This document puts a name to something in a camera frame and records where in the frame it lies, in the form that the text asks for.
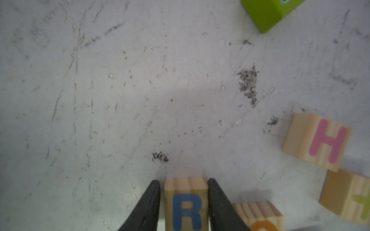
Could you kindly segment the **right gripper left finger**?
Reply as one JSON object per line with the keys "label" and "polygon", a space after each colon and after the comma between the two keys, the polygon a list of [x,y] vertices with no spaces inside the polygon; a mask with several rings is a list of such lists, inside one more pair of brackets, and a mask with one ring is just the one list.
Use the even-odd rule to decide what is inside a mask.
{"label": "right gripper left finger", "polygon": [[153,180],[118,231],[156,231],[160,202],[160,182]]}

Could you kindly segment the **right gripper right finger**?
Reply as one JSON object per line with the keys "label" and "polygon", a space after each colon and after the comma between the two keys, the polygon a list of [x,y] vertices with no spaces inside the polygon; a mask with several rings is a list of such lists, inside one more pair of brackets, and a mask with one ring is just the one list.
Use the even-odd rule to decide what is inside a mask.
{"label": "right gripper right finger", "polygon": [[212,231],[250,231],[214,178],[208,180]]}

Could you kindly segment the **wooden R letter block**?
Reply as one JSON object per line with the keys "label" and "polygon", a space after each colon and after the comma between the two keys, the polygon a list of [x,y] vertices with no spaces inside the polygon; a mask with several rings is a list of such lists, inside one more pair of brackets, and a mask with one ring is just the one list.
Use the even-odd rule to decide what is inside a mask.
{"label": "wooden R letter block", "polygon": [[209,186],[204,177],[167,178],[165,230],[209,230]]}

